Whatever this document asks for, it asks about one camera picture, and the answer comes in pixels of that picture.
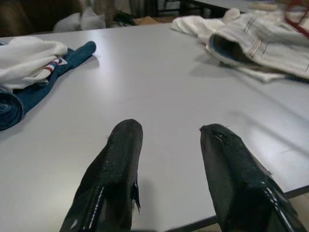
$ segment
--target white garment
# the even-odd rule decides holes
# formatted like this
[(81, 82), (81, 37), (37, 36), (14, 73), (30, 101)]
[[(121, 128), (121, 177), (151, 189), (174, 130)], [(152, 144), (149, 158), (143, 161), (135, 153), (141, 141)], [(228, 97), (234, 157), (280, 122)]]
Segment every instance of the white garment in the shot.
[(309, 39), (279, 24), (268, 17), (244, 14), (211, 35), (210, 40), (223, 40), (220, 44), (210, 44), (209, 51), (226, 64), (248, 68), (248, 65), (223, 55), (216, 48), (223, 45), (224, 41), (235, 42), (239, 44), (239, 52), (256, 64), (309, 79)]
[(53, 60), (65, 55), (68, 48), (57, 41), (43, 41), (25, 36), (0, 46), (0, 87), (13, 91), (37, 82), (46, 82), (38, 75)]
[[(248, 23), (250, 18), (252, 17), (258, 20), (254, 20), (252, 22), (250, 21), (249, 24), (252, 23), (252, 25), (249, 26), (249, 32), (245, 32), (246, 23)], [(299, 13), (292, 13), (291, 17), (298, 18)], [(298, 51), (303, 51), (304, 55), (301, 55), (299, 58), (296, 58), (296, 60), (300, 61), (301, 59), (307, 57), (305, 53), (308, 52), (308, 50), (307, 48), (303, 50), (303, 46), (307, 46), (309, 40), (305, 38), (302, 34), (295, 32), (295, 30), (292, 27), (285, 24), (283, 19), (284, 15), (280, 11), (271, 13), (263, 11), (253, 11), (250, 14), (243, 14), (240, 16), (240, 14), (237, 14), (237, 11), (235, 9), (230, 9), (225, 13), (225, 16), (223, 17), (222, 20), (203, 19), (199, 16), (180, 17), (176, 18), (172, 22), (171, 28), (186, 34), (197, 36), (201, 42), (207, 45), (206, 50), (208, 50), (218, 60), (222, 61), (225, 64), (229, 64), (233, 66), (235, 69), (239, 70), (240, 72), (243, 72), (262, 82), (268, 82), (273, 79), (285, 78), (287, 75), (284, 73), (257, 71), (256, 68), (259, 65), (255, 65), (254, 69), (251, 69), (250, 66), (248, 65), (244, 65), (243, 63), (234, 61), (233, 59), (228, 59), (225, 56), (222, 56), (220, 53), (218, 53), (213, 47), (208, 46), (209, 38), (217, 34), (227, 38), (227, 40), (243, 44), (245, 48), (250, 44), (251, 45), (250, 48), (247, 49), (248, 51), (244, 53), (245, 55), (247, 55), (248, 58), (250, 58), (254, 62), (262, 66), (267, 66), (270, 68), (279, 69), (287, 73), (299, 75), (300, 72), (302, 72), (298, 70), (299, 65), (295, 66), (294, 62), (293, 61), (291, 62), (291, 59), (287, 60), (285, 59), (291, 58), (291, 56), (289, 55), (291, 52), (295, 56), (297, 56)], [(266, 54), (265, 53), (263, 54), (262, 59), (258, 58), (252, 59), (250, 49), (253, 49), (253, 47), (255, 48), (254, 45), (256, 45), (257, 41), (261, 41), (259, 39), (259, 37), (261, 36), (265, 43), (270, 44), (274, 43), (275, 47), (273, 45), (269, 46)], [(262, 49), (262, 53), (265, 48), (265, 43), (264, 47), (260, 46), (260, 49)], [(276, 51), (272, 50), (268, 52), (270, 48), (275, 48)], [(286, 56), (283, 59), (285, 61), (285, 64), (288, 65), (287, 69), (281, 68), (283, 64), (282, 60), (276, 61), (276, 59), (281, 56), (282, 52), (288, 52), (286, 53)]]
[(81, 30), (80, 18), (81, 13), (74, 13), (61, 19), (55, 24), (53, 32), (58, 33)]
[(96, 13), (92, 11), (91, 7), (87, 7), (82, 14), (74, 13), (58, 21), (54, 26), (53, 32), (58, 33), (104, 28), (106, 28), (105, 16), (96, 15)]

